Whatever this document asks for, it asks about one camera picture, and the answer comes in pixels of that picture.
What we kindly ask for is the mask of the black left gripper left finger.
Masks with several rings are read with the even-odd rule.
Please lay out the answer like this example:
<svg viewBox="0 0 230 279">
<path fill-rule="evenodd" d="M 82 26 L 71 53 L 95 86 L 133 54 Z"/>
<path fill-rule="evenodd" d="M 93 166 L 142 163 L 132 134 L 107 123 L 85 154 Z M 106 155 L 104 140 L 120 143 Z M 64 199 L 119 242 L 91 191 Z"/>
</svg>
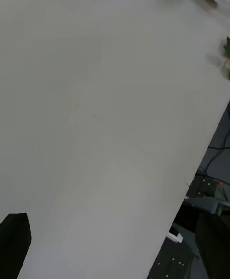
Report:
<svg viewBox="0 0 230 279">
<path fill-rule="evenodd" d="M 0 224 L 0 278 L 16 279 L 32 236 L 26 213 L 8 214 Z"/>
</svg>

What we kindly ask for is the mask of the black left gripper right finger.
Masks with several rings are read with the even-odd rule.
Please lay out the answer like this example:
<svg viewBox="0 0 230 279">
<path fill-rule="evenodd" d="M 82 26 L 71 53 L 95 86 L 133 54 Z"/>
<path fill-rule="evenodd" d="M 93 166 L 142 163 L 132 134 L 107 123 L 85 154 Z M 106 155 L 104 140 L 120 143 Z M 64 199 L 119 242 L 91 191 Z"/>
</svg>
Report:
<svg viewBox="0 0 230 279">
<path fill-rule="evenodd" d="M 210 279 L 230 278 L 230 229 L 214 214 L 200 215 L 195 242 Z"/>
</svg>

